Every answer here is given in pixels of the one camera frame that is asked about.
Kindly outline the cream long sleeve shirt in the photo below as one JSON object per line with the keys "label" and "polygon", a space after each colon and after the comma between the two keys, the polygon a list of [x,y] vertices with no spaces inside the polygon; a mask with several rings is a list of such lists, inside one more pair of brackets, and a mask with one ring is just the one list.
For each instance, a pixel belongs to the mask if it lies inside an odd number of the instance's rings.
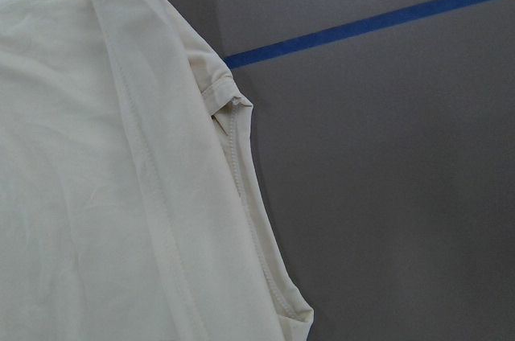
{"label": "cream long sleeve shirt", "polygon": [[1,0],[2,339],[306,339],[252,113],[167,0]]}

